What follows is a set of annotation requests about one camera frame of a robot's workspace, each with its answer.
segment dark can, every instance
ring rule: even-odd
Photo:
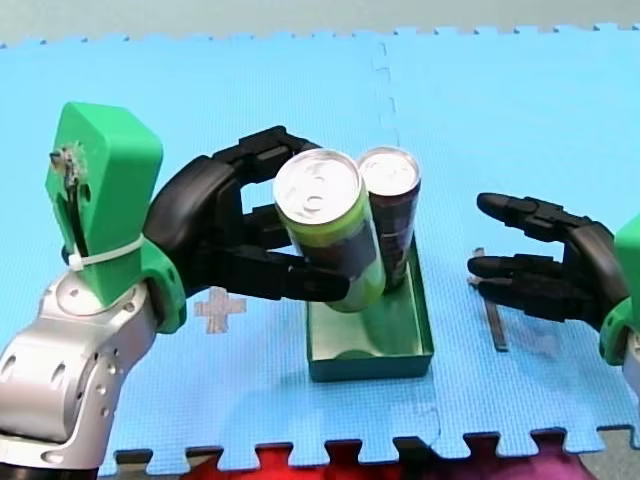
[[[359,160],[386,274],[385,291],[404,281],[420,194],[420,167],[409,153],[378,147]]]

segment white cable tie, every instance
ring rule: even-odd
[[[90,255],[88,257],[80,256],[80,252],[78,252],[78,245],[73,245],[73,253],[69,255],[69,267],[74,272],[79,272],[84,270],[84,267],[87,265],[95,265],[96,263],[108,262],[109,260],[113,260],[116,258],[124,257],[125,255],[138,250],[142,247],[144,243],[144,235],[140,234],[140,236],[129,243],[128,245],[124,245],[122,247],[109,250],[108,252],[98,253],[96,255]]]

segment silver robot arm segment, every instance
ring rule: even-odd
[[[120,391],[156,326],[144,283],[108,308],[74,272],[51,284],[0,357],[0,464],[97,474]]]

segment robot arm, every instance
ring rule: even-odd
[[[0,356],[0,478],[94,479],[124,381],[209,287],[331,301],[348,280],[270,249],[289,244],[273,205],[240,190],[314,144],[274,127],[200,156],[150,203],[159,140],[124,109],[64,107],[47,176],[70,269]]]
[[[482,193],[477,204],[527,237],[564,244],[562,262],[524,254],[470,259],[480,295],[534,317],[588,323],[600,332],[604,360],[622,365],[640,395],[640,311],[632,309],[640,298],[640,216],[614,237],[599,222],[535,198]]]

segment green can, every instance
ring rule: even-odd
[[[304,151],[280,169],[273,194],[298,253],[350,281],[347,296],[327,305],[349,313],[375,303],[385,288],[385,272],[356,163],[335,150]]]

